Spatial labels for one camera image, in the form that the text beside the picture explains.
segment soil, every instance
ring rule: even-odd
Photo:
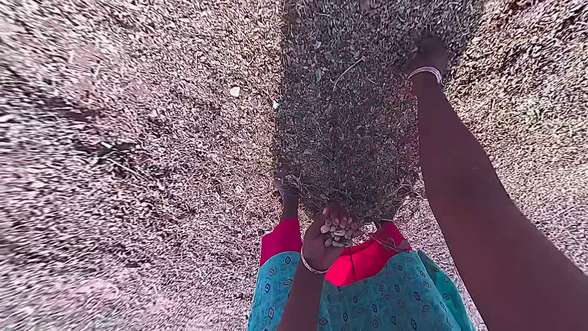
[[[588,272],[588,9],[574,0],[0,5],[0,326],[244,329],[276,164],[452,275],[405,66],[445,91],[512,199]]]

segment blue patterned fabric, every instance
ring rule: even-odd
[[[248,330],[277,330],[300,254],[260,269]],[[325,280],[317,330],[474,330],[457,288],[423,252],[394,255],[376,276],[347,286]]]

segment red fabric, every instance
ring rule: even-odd
[[[261,259],[259,266],[263,266],[270,257],[285,251],[300,252],[302,239],[300,238],[300,223],[298,219],[285,219],[273,231],[261,238]]]
[[[382,229],[373,235],[384,242],[392,239],[397,245],[405,239],[398,228],[390,222],[385,222]],[[276,254],[285,251],[300,252],[300,248],[302,248],[302,240],[298,219],[283,220],[271,233],[262,238],[260,266]],[[373,277],[396,253],[398,252],[387,249],[374,239],[358,246],[347,247],[327,272],[325,279],[336,286],[344,286]]]

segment hand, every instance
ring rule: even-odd
[[[320,227],[326,219],[331,219],[333,224],[348,224],[351,229],[357,230],[358,224],[352,220],[347,208],[341,204],[329,204],[322,214],[314,216],[314,222],[306,230],[304,235],[304,259],[308,265],[316,270],[327,270],[343,252],[343,247],[325,246],[325,234],[320,232]]]
[[[439,38],[426,38],[420,42],[419,50],[415,57],[409,61],[407,74],[417,68],[435,67],[441,74],[447,66],[447,51]],[[435,76],[429,72],[421,72],[412,77],[412,90],[417,94],[423,89],[438,87],[439,83]]]

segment bangle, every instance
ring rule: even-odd
[[[300,248],[300,259],[302,260],[302,263],[304,264],[304,266],[312,273],[315,274],[326,274],[329,270],[330,267],[327,270],[316,270],[313,267],[308,265],[308,262],[306,262],[306,260],[304,259],[304,253],[302,252],[304,250],[304,246],[302,246]]]
[[[431,74],[435,75],[435,78],[437,78],[437,84],[439,84],[441,82],[441,72],[439,72],[439,70],[437,70],[437,68],[435,68],[435,67],[420,67],[417,70],[414,70],[413,72],[411,72],[410,75],[408,75],[406,80],[409,80],[412,76],[414,76],[420,72],[430,72]]]

